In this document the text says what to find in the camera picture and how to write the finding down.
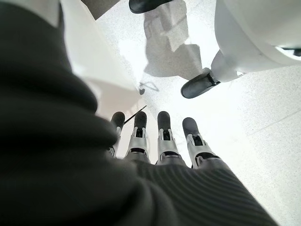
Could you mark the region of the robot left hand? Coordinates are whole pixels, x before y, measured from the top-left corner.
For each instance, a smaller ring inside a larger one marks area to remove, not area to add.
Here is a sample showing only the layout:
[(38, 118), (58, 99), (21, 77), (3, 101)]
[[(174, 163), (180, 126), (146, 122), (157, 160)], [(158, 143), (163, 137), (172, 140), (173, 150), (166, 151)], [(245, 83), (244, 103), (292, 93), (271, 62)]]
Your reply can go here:
[(0, 3), (0, 223), (3, 226), (274, 226), (229, 167), (200, 149), (151, 164), (134, 148), (111, 154), (117, 127), (76, 75), (58, 0)]

